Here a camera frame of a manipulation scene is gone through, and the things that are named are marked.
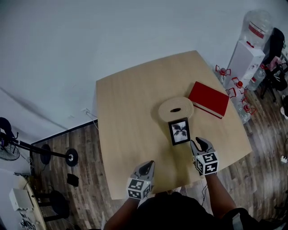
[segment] white box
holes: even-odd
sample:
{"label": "white box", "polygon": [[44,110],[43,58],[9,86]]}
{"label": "white box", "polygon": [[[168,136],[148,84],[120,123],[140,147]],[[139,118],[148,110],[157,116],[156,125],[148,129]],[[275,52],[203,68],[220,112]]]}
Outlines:
{"label": "white box", "polygon": [[245,41],[238,41],[228,69],[231,69],[231,77],[237,77],[245,88],[256,70],[261,65],[265,54],[261,49],[252,48]]}
{"label": "white box", "polygon": [[9,197],[14,211],[33,209],[27,190],[12,189],[9,193]]}

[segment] black stool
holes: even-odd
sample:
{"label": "black stool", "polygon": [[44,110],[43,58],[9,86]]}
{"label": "black stool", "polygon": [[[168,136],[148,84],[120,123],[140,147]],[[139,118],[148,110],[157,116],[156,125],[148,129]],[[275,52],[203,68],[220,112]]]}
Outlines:
{"label": "black stool", "polygon": [[57,213],[55,216],[44,217],[44,221],[55,221],[59,219],[66,219],[69,217],[70,209],[68,205],[68,201],[64,198],[64,196],[58,191],[52,191],[49,194],[35,194],[36,198],[40,199],[49,199],[49,202],[41,202],[38,203],[39,207],[52,206],[54,212]]}

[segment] white wall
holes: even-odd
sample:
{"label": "white wall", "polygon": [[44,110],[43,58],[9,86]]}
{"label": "white wall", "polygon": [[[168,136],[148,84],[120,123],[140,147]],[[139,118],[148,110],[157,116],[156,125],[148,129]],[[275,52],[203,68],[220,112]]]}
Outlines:
{"label": "white wall", "polygon": [[90,121],[96,80],[115,72],[189,50],[227,67],[248,10],[288,30],[286,0],[0,3],[0,116],[29,142]]}
{"label": "white wall", "polygon": [[[27,150],[20,150],[24,157],[29,156]],[[28,162],[21,156],[15,161],[0,159],[0,218],[7,230],[21,229],[20,215],[12,208],[9,192],[12,188],[18,188],[18,177],[13,173],[30,173]]]}
{"label": "white wall", "polygon": [[0,217],[7,230],[20,230],[20,214],[15,212],[9,199],[9,192],[12,188],[18,188],[18,176],[0,169]]}

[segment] black shirt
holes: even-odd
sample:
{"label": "black shirt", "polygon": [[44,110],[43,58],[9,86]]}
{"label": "black shirt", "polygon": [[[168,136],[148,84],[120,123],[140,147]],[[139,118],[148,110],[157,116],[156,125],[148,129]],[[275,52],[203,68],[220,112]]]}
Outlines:
{"label": "black shirt", "polygon": [[141,204],[126,229],[257,229],[259,223],[244,208],[225,214],[220,220],[198,203],[197,200],[174,192],[157,196]]}

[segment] forearm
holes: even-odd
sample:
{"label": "forearm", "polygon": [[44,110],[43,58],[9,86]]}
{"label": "forearm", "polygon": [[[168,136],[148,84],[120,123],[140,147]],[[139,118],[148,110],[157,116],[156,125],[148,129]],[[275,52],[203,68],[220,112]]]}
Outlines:
{"label": "forearm", "polygon": [[210,174],[205,177],[208,185],[212,212],[215,217],[222,218],[227,212],[235,209],[236,204],[216,174]]}
{"label": "forearm", "polygon": [[140,200],[129,198],[107,221],[104,230],[120,230],[128,223],[137,210]]}

